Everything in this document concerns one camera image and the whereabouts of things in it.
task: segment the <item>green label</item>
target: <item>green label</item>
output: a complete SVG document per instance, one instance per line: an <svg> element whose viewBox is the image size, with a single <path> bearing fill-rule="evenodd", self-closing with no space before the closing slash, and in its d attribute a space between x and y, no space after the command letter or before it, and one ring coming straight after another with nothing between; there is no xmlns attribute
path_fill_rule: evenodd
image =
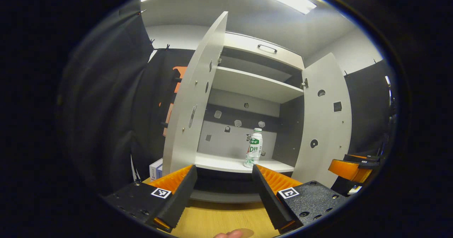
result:
<svg viewBox="0 0 453 238"><path fill-rule="evenodd" d="M256 139L256 138L252 138L252 139L250 140L250 144L259 144L259 140Z"/></svg>

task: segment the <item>cabinet handle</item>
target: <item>cabinet handle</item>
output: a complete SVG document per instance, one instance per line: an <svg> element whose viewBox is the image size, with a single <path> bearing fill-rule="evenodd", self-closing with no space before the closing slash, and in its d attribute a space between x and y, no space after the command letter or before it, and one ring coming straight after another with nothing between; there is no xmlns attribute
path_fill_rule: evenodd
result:
<svg viewBox="0 0 453 238"><path fill-rule="evenodd" d="M277 53L277 49L276 48L272 48L272 47L269 47L269 46L264 46L264 47L271 48L271 49L274 50L274 53Z"/></svg>

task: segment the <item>finger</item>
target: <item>finger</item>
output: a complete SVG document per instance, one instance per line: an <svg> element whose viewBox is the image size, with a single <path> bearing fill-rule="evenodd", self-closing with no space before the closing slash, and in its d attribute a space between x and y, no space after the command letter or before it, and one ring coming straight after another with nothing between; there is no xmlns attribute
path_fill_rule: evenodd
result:
<svg viewBox="0 0 453 238"><path fill-rule="evenodd" d="M228 235L225 233L219 233L218 235L214 236L214 238L228 238Z"/></svg>
<svg viewBox="0 0 453 238"><path fill-rule="evenodd" d="M233 230L228 234L228 238L241 238L242 232L241 230Z"/></svg>

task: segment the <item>plastic bottle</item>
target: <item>plastic bottle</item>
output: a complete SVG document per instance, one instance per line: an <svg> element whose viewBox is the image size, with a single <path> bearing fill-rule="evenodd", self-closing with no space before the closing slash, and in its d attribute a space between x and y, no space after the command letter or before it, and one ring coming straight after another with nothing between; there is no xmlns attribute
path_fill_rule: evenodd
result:
<svg viewBox="0 0 453 238"><path fill-rule="evenodd" d="M263 130L261 128L255 128L249 141L249 148L246 153L246 160L244 161L245 167L252 168L254 164L258 163L259 156L261 156L261 150L263 148Z"/></svg>

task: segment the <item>cabinet door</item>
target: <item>cabinet door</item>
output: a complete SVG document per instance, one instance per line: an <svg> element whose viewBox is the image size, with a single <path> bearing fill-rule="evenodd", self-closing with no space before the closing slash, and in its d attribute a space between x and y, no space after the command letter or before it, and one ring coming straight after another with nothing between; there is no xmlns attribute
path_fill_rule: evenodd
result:
<svg viewBox="0 0 453 238"><path fill-rule="evenodd" d="M207 99L223 49L227 16L228 12L223 12L212 24L187 66L168 121L163 175L195 162Z"/></svg>
<svg viewBox="0 0 453 238"><path fill-rule="evenodd" d="M330 188L337 175L332 159L343 159L351 141L351 101L343 73L332 53L302 71L304 131L292 178L316 180Z"/></svg>

